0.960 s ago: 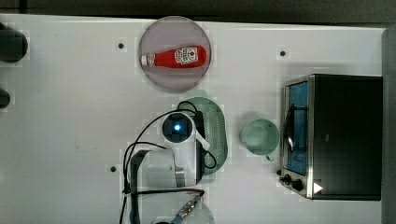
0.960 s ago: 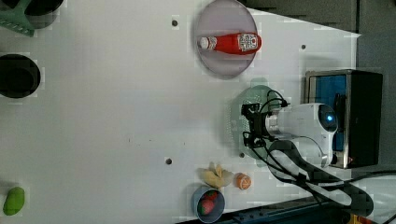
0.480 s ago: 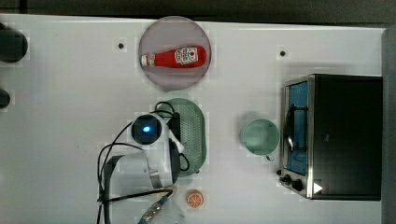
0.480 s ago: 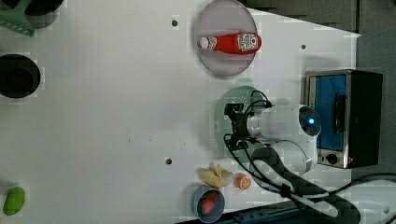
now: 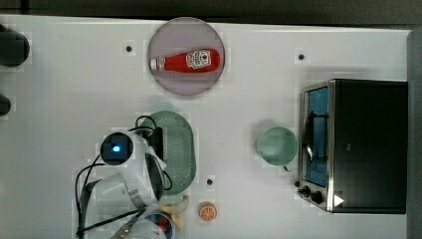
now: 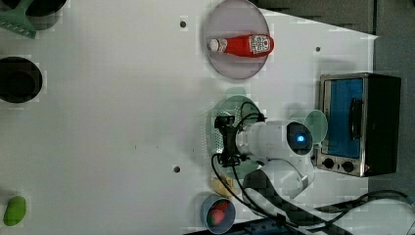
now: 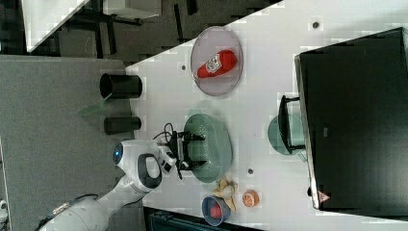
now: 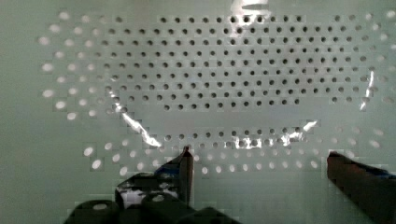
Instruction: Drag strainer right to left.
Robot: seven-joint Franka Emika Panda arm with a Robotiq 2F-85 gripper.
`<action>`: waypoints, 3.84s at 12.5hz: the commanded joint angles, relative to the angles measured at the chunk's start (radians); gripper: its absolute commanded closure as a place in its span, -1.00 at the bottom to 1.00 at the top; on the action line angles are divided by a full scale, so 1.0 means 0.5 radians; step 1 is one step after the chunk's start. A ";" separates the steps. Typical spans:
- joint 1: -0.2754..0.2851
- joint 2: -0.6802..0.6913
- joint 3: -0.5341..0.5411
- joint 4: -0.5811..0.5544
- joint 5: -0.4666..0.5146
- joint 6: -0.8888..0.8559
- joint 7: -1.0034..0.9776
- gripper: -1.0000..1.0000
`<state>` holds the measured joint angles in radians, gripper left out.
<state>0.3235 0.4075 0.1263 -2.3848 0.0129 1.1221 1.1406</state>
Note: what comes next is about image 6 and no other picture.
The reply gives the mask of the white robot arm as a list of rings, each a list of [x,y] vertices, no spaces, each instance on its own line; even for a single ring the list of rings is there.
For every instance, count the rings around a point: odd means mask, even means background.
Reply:
[[[242,203],[259,215],[301,233],[319,235],[414,235],[414,202],[394,191],[369,192],[354,200],[312,208],[296,200],[315,178],[309,129],[292,120],[267,121],[249,114],[240,121],[218,116],[213,127],[223,141],[211,163],[258,164],[235,181]]]

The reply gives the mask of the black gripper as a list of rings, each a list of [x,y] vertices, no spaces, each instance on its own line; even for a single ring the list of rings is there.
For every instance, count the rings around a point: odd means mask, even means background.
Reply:
[[[234,125],[234,122],[234,116],[219,116],[214,121],[214,127],[222,136],[223,150],[218,155],[218,163],[223,167],[237,166],[248,159],[248,156],[237,148],[236,137],[241,130],[241,123]]]

